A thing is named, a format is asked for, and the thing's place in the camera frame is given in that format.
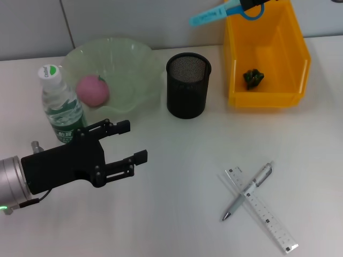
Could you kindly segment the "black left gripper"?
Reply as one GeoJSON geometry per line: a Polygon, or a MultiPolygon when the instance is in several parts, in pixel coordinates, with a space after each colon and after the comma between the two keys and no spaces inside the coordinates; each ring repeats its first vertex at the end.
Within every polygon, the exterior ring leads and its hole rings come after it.
{"type": "Polygon", "coordinates": [[[23,157],[21,164],[30,192],[36,195],[75,180],[85,180],[94,187],[101,187],[133,177],[135,166],[147,162],[147,150],[105,164],[105,154],[99,142],[105,137],[130,132],[130,129],[128,120],[113,124],[104,119],[80,128],[67,144],[23,157]]]}

